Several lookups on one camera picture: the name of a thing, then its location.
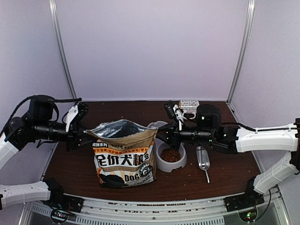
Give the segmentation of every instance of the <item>white backdrop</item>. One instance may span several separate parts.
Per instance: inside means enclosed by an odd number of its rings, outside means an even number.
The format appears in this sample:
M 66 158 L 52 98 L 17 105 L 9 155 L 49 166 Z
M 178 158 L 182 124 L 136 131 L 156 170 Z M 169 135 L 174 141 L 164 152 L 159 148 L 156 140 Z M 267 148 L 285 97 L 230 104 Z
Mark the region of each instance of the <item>white backdrop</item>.
M 247 8 L 247 0 L 58 0 L 77 96 L 226 100 Z
M 0 128 L 16 105 L 37 94 L 70 98 L 64 78 L 48 0 L 0 0 Z M 59 105 L 63 114 L 70 105 Z M 17 116 L 28 110 L 20 108 Z M 27 145 L 0 171 L 0 184 L 40 180 L 52 144 Z M 0 225 L 18 224 L 23 205 L 0 211 Z
M 247 55 L 233 106 L 252 127 L 280 126 L 300 117 L 300 1 L 256 1 Z M 284 152 L 257 152 L 265 169 Z M 292 224 L 299 225 L 300 176 L 279 185 Z

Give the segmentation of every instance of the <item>white robot arm segment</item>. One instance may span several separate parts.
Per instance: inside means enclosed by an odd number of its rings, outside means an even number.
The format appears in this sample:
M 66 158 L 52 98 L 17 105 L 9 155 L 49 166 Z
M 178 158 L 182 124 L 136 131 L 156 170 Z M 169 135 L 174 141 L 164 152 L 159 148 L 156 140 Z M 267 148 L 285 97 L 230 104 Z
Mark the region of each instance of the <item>white robot arm segment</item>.
M 19 150 L 10 142 L 5 142 L 5 134 L 0 138 L 0 170 L 7 163 L 7 161 L 14 156 Z
M 32 184 L 23 185 L 0 185 L 0 193 L 3 195 L 1 198 L 2 208 L 13 204 L 26 203 L 32 201 L 46 201 L 50 199 L 51 191 L 43 181 Z
M 241 127 L 237 132 L 239 139 L 235 142 L 237 152 L 254 150 L 297 151 L 296 128 L 296 125 L 289 124 L 281 127 L 257 128 L 257 132 L 254 132 Z

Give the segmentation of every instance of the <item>black cable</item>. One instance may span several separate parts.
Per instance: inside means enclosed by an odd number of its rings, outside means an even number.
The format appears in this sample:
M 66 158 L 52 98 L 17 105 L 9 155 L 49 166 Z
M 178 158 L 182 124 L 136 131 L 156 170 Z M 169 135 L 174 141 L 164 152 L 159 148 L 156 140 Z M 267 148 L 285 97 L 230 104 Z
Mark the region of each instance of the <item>black cable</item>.
M 70 98 L 70 99 L 49 99 L 49 102 L 57 102 L 57 103 L 68 103 L 68 102 L 80 102 L 82 98 Z
M 245 128 L 246 130 L 249 130 L 249 131 L 253 131 L 253 132 L 262 132 L 262 131 L 273 131 L 273 130 L 299 130 L 299 128 L 296 128 L 296 127 L 281 127 L 281 128 L 270 128 L 270 129 L 260 129 L 260 130 L 256 130 L 252 127 L 248 127 L 242 123 L 237 123 L 237 122 L 225 122 L 225 123 L 222 123 L 222 125 L 239 125 L 240 127 L 242 128 Z
M 266 211 L 268 210 L 270 204 L 271 204 L 271 199 L 272 199 L 272 193 L 271 193 L 271 190 L 269 189 L 269 194 L 270 194 L 270 199 L 269 199 L 269 203 L 266 207 L 266 209 L 264 210 L 264 212 L 259 216 L 259 218 L 255 219 L 255 221 L 259 220 L 260 218 L 263 217 L 263 215 L 266 213 Z
M 66 112 L 66 113 L 62 116 L 62 118 L 61 118 L 61 122 L 62 122 L 63 124 L 66 124 L 66 122 L 65 122 L 64 120 L 65 120 L 65 117 L 67 116 L 67 114 L 68 114 L 68 112 Z
M 236 122 L 222 123 L 222 125 L 227 125 L 227 124 L 229 124 L 229 125 L 239 125 L 240 127 L 245 128 L 246 130 L 250 130 L 250 131 L 254 131 L 254 132 L 256 131 L 254 128 L 248 127 L 248 126 L 246 126 L 246 125 L 244 125 L 242 123 L 236 123 Z

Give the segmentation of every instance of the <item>dog food bag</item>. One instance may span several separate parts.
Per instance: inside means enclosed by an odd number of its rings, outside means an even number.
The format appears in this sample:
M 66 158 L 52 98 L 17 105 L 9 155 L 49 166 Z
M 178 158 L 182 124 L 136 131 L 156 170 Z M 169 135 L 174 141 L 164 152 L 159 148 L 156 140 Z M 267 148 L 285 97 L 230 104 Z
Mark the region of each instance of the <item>dog food bag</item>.
M 87 133 L 92 144 L 97 175 L 106 188 L 125 188 L 156 179 L 154 140 L 158 129 L 128 120 L 101 123 Z

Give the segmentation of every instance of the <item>wooden table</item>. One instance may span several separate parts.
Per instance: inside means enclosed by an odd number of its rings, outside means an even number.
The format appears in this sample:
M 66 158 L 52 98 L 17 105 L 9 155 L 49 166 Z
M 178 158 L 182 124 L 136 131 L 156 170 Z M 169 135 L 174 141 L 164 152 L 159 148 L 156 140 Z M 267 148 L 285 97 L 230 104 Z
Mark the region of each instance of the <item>wooden table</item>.
M 88 102 L 90 111 L 83 122 L 91 128 L 101 122 L 128 119 L 147 126 L 149 123 L 170 121 L 164 111 L 164 102 Z M 222 122 L 235 119 L 225 102 L 210 103 L 222 111 Z M 50 161 L 45 178 L 54 177 L 65 189 L 65 193 L 90 198 L 119 201 L 177 201 L 211 198 L 241 193 L 251 177 L 259 169 L 251 152 L 238 155 L 209 151 L 210 184 L 205 172 L 197 168 L 196 146 L 187 145 L 187 164 L 172 173 L 157 170 L 157 181 L 137 187 L 123 189 L 103 188 L 99 184 L 93 162 L 91 146 L 71 152 L 59 143 Z

